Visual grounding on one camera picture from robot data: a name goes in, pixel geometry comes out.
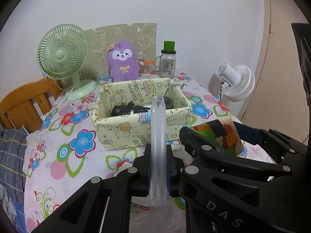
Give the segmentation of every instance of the fan base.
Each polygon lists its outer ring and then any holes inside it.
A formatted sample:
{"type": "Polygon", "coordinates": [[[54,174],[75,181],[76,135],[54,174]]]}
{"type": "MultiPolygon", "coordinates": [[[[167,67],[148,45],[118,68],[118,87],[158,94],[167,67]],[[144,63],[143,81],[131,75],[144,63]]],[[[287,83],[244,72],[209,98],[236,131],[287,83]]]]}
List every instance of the fan base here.
{"type": "Polygon", "coordinates": [[[66,97],[68,96],[68,100],[76,100],[81,97],[84,97],[91,92],[93,92],[97,88],[97,83],[93,80],[87,79],[87,80],[82,80],[80,82],[80,87],[74,88],[74,90],[69,94],[70,90],[72,89],[73,86],[71,86],[69,89],[66,91],[66,97]]]}

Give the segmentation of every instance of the fan center cap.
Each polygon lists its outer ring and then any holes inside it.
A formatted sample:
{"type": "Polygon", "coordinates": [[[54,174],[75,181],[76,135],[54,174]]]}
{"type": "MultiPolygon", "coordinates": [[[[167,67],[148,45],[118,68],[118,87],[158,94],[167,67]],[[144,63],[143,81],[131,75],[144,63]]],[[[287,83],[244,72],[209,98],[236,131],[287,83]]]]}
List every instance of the fan center cap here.
{"type": "Polygon", "coordinates": [[[58,50],[55,54],[56,58],[58,60],[62,60],[65,57],[65,52],[64,50],[58,50]]]}

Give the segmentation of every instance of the wooden chair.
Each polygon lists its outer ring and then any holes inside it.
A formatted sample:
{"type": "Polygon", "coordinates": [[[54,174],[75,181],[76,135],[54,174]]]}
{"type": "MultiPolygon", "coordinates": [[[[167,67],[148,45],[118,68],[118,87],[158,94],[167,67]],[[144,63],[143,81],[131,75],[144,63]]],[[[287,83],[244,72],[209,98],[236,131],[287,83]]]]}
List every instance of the wooden chair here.
{"type": "MultiPolygon", "coordinates": [[[[59,87],[63,87],[61,81],[56,81],[59,87]]],[[[55,80],[43,78],[20,86],[10,92],[0,102],[0,121],[8,129],[21,128],[24,125],[30,132],[40,129],[42,120],[38,115],[33,103],[34,99],[42,113],[45,115],[51,110],[51,103],[45,95],[51,92],[54,99],[62,92],[55,84],[55,80]]]]}

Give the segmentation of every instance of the yellow bow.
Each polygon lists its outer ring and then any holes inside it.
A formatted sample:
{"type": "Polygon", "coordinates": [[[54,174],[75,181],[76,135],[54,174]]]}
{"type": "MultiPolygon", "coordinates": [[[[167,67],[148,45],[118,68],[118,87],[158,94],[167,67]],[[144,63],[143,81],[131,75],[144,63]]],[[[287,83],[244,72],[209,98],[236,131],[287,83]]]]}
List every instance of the yellow bow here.
{"type": "Polygon", "coordinates": [[[124,74],[125,72],[128,73],[127,68],[130,68],[130,65],[121,66],[121,67],[120,67],[120,70],[123,70],[123,74],[124,74]]]}

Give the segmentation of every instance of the door frame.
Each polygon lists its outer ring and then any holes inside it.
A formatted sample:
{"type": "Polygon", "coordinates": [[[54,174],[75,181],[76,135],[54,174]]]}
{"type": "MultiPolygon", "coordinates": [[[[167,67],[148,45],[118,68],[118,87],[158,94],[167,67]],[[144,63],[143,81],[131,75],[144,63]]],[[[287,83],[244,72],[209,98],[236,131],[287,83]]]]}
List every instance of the door frame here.
{"type": "Polygon", "coordinates": [[[245,98],[243,105],[237,115],[237,118],[241,120],[249,106],[249,103],[252,100],[252,97],[256,91],[258,82],[260,80],[260,76],[262,73],[263,65],[266,60],[267,56],[267,51],[268,51],[268,44],[269,44],[269,38],[270,38],[270,29],[271,29],[271,0],[263,0],[264,2],[264,24],[263,24],[263,34],[262,34],[262,42],[261,42],[261,47],[260,47],[260,53],[259,53],[259,58],[257,62],[257,66],[255,69],[255,86],[254,90],[252,93],[245,98]]]}

